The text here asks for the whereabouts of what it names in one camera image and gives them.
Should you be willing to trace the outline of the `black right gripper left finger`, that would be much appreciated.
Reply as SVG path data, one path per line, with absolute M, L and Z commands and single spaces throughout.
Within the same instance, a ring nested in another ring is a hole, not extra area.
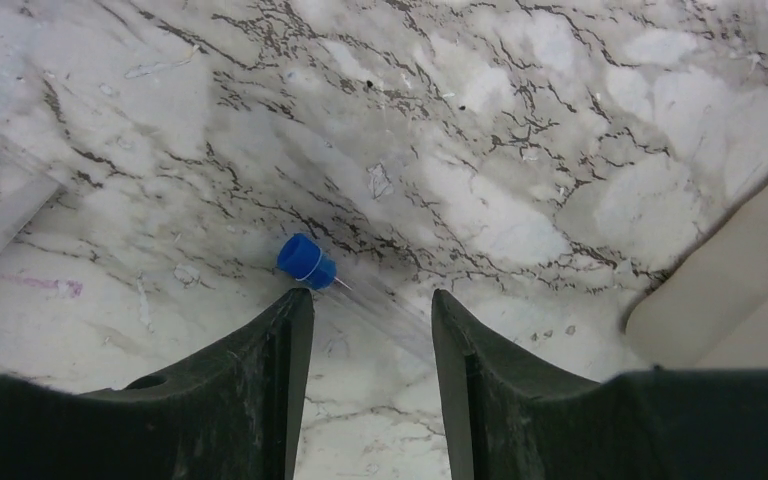
M 0 479 L 290 479 L 313 327 L 312 295 L 297 288 L 120 390 L 0 374 Z

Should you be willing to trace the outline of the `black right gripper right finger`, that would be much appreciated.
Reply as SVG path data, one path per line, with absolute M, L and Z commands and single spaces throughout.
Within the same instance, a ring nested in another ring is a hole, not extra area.
M 656 367 L 599 383 L 445 290 L 431 319 L 455 479 L 768 479 L 768 370 Z

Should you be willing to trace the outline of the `blue capped test tube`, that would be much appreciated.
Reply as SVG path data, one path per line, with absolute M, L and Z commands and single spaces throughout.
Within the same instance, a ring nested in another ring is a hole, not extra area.
M 294 234 L 284 243 L 277 255 L 276 266 L 366 322 L 408 353 L 429 365 L 434 364 L 430 321 L 367 272 L 339 264 L 302 233 Z

